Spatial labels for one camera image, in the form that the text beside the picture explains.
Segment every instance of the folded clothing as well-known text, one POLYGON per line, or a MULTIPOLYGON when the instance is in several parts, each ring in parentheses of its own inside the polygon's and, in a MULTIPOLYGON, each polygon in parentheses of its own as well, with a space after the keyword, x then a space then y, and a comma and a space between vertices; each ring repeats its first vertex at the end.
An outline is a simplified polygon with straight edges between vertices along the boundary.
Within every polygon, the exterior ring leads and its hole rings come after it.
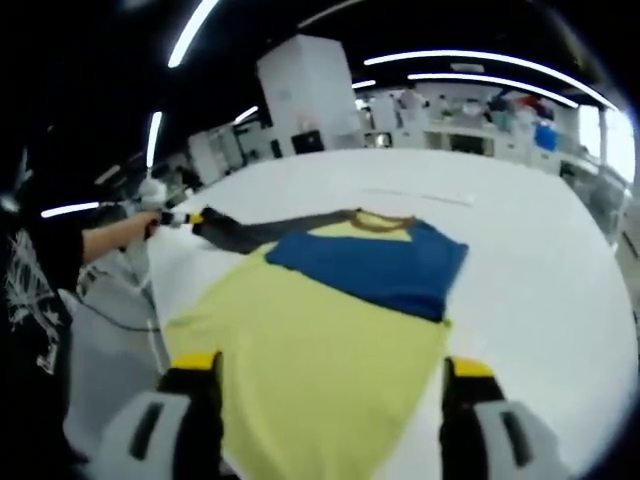
POLYGON ((440 322, 469 247, 424 222, 407 232, 409 242, 294 232, 265 259, 375 305, 440 322))

